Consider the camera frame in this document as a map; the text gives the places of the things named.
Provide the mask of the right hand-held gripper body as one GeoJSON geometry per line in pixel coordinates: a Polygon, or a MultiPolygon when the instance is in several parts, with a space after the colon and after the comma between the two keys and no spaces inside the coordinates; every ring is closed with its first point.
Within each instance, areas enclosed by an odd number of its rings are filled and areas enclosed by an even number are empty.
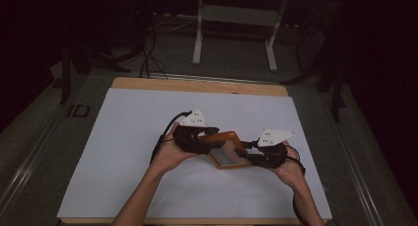
{"type": "Polygon", "coordinates": [[[247,154],[260,154],[259,161],[251,162],[253,166],[275,169],[285,163],[287,150],[285,142],[294,137],[294,131],[276,130],[265,128],[262,130],[258,141],[258,148],[247,149],[247,154]]]}

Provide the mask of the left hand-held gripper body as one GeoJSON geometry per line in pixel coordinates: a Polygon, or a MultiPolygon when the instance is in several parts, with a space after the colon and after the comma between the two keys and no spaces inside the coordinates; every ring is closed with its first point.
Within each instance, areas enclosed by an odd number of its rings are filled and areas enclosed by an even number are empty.
{"type": "Polygon", "coordinates": [[[174,131],[174,142],[184,152],[207,155],[213,148],[212,143],[202,140],[200,133],[208,126],[202,110],[197,109],[189,113],[178,124],[174,131]]]}

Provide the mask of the orange wooden box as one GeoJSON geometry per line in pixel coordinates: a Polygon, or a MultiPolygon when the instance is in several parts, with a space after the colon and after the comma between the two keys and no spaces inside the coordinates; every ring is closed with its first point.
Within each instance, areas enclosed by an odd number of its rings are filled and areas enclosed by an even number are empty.
{"type": "Polygon", "coordinates": [[[251,167],[251,162],[246,158],[246,149],[234,131],[200,136],[200,138],[211,143],[217,140],[226,141],[222,149],[212,149],[207,154],[208,159],[217,169],[228,170],[251,167]]]}

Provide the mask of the person's left hand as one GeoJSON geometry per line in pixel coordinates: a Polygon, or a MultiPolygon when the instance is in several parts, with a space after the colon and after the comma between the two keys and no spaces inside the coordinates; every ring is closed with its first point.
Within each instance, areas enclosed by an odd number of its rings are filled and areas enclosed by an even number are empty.
{"type": "Polygon", "coordinates": [[[184,152],[175,144],[174,131],[177,127],[178,123],[175,122],[169,133],[163,138],[157,154],[150,165],[150,168],[160,175],[173,170],[184,160],[196,157],[195,153],[184,152]]]}

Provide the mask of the person's right hand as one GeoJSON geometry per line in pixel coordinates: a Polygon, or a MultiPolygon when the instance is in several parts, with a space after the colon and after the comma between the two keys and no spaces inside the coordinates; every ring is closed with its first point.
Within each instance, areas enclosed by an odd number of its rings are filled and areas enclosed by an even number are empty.
{"type": "Polygon", "coordinates": [[[305,174],[299,162],[299,153],[288,143],[285,143],[287,158],[280,167],[272,170],[285,185],[290,188],[298,188],[306,182],[305,174]]]}

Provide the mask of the white table mat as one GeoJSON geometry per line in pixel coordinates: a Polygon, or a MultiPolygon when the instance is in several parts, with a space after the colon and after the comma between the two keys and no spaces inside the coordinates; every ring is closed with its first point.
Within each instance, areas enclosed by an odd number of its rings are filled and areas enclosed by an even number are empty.
{"type": "MultiPolygon", "coordinates": [[[[200,109],[210,126],[244,141],[267,128],[294,132],[320,216],[332,217],[291,98],[243,94],[109,89],[57,213],[65,223],[110,221],[146,172],[171,119],[200,109]]],[[[147,214],[150,224],[281,224],[296,220],[293,194],[257,167],[219,170],[205,156],[169,171],[147,214]]]]}

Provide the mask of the black metal stand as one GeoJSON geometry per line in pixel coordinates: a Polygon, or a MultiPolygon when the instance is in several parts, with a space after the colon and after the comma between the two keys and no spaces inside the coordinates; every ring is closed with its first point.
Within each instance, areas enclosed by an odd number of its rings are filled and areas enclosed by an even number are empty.
{"type": "Polygon", "coordinates": [[[92,69],[89,59],[92,58],[103,65],[106,69],[116,72],[129,72],[128,69],[117,65],[117,62],[133,58],[139,49],[132,49],[130,52],[116,56],[107,57],[98,51],[87,46],[85,43],[74,39],[67,39],[62,47],[62,65],[61,65],[61,101],[64,105],[71,94],[71,71],[70,65],[73,64],[76,71],[80,74],[87,74],[92,69]]]}
{"type": "Polygon", "coordinates": [[[302,73],[282,81],[283,85],[295,85],[314,76],[318,77],[315,87],[319,92],[332,89],[331,115],[339,123],[343,77],[344,48],[340,47],[338,32],[343,2],[321,2],[317,10],[301,25],[302,37],[297,42],[296,53],[302,73]]]}

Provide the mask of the black floor bracket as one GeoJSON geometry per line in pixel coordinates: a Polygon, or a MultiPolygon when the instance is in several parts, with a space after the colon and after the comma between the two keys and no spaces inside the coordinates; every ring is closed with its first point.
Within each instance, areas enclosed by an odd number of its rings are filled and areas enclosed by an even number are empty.
{"type": "Polygon", "coordinates": [[[90,113],[91,107],[86,105],[72,105],[67,117],[87,117],[90,113]]]}

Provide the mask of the white metal desk frame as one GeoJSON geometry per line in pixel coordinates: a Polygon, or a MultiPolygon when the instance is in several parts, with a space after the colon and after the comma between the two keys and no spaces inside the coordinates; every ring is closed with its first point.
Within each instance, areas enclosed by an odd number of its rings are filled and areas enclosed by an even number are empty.
{"type": "Polygon", "coordinates": [[[273,50],[278,30],[287,7],[288,0],[281,0],[278,11],[249,9],[231,6],[205,4],[203,0],[198,0],[197,9],[197,30],[192,56],[192,64],[199,65],[201,61],[201,51],[203,42],[202,26],[204,21],[234,23],[253,26],[270,27],[272,33],[270,38],[264,41],[264,47],[268,66],[271,72],[276,72],[278,66],[273,50]]]}

